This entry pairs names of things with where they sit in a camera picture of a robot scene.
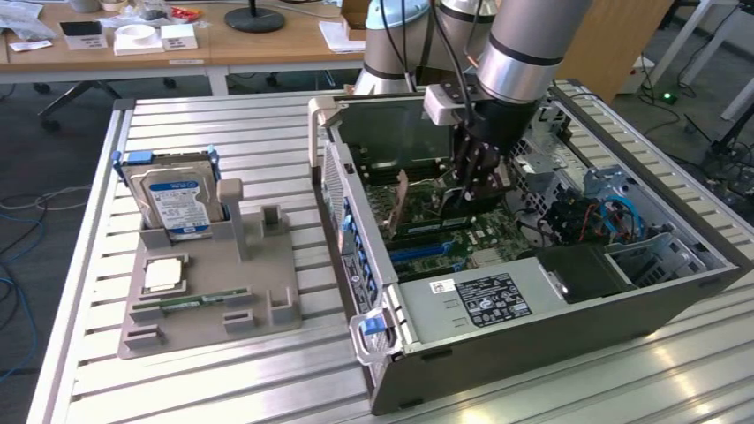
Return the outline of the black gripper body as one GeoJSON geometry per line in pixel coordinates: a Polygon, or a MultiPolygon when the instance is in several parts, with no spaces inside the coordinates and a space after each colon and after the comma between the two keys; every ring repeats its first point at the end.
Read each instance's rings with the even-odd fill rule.
{"type": "Polygon", "coordinates": [[[510,155],[520,141],[538,110],[538,102],[511,103],[484,100],[472,105],[474,124],[464,124],[453,131],[453,152],[465,137],[495,147],[502,155],[510,155]]]}

